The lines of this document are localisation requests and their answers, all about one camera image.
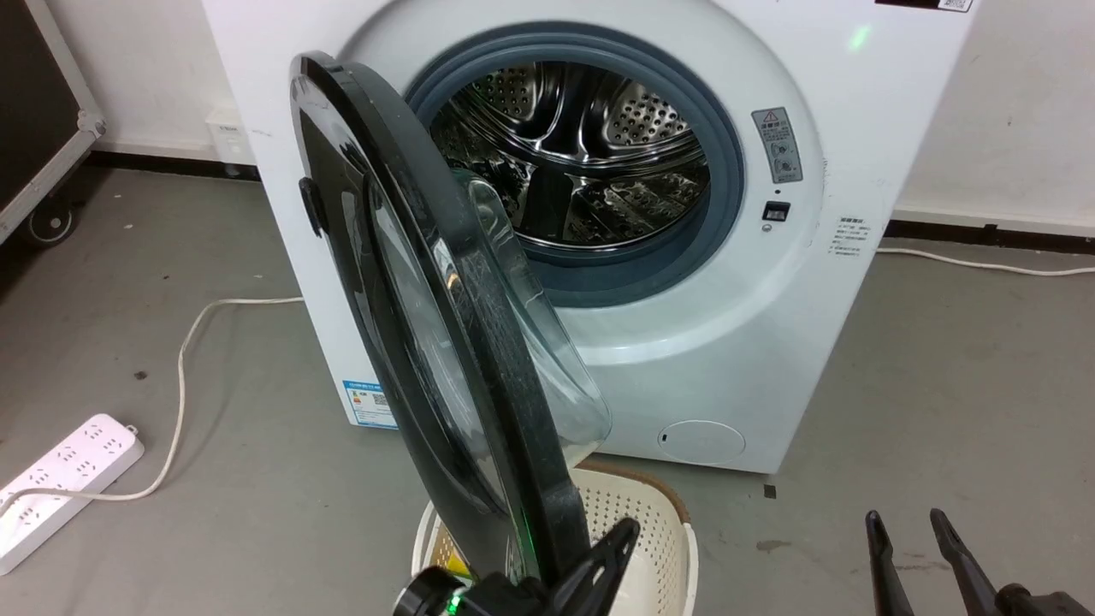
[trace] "caster wheel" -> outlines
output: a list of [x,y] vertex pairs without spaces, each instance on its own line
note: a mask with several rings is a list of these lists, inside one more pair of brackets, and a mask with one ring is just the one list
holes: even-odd
[[76,230],[76,213],[64,200],[47,198],[38,204],[19,226],[19,236],[35,247],[51,247]]

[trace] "black baseboard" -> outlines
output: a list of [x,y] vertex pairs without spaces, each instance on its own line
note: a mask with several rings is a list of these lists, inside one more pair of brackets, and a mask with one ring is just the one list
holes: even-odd
[[909,237],[977,245],[995,245],[1022,249],[1044,249],[1069,254],[1095,254],[1095,239],[1075,235],[1054,235],[1029,231],[1007,231],[995,224],[959,226],[932,222],[890,220],[886,225],[887,237]]
[[174,175],[221,177],[224,179],[244,179],[247,182],[262,181],[258,176],[258,167],[253,164],[227,164],[215,160],[191,160],[165,155],[93,151],[84,164],[89,166],[171,173]]

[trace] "stainless steel drum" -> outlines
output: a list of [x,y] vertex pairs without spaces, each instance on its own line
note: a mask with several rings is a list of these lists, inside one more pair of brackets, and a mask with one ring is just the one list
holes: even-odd
[[670,101],[581,63],[485,74],[430,132],[450,165],[495,186],[519,234],[546,246],[632,245],[684,217],[707,186],[703,150]]

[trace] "green light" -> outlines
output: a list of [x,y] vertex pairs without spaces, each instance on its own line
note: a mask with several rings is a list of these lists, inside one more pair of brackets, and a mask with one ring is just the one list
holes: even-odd
[[871,34],[869,25],[861,25],[856,28],[855,34],[852,35],[852,39],[848,42],[848,49],[851,51],[858,51],[860,47],[867,42],[867,35]]

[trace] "white power strip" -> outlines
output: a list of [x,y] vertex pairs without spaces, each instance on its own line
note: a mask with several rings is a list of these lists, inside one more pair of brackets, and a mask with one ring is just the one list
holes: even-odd
[[[97,415],[0,489],[0,504],[27,488],[100,493],[141,455],[134,431]],[[0,576],[8,574],[72,516],[88,499],[27,495],[0,518]]]

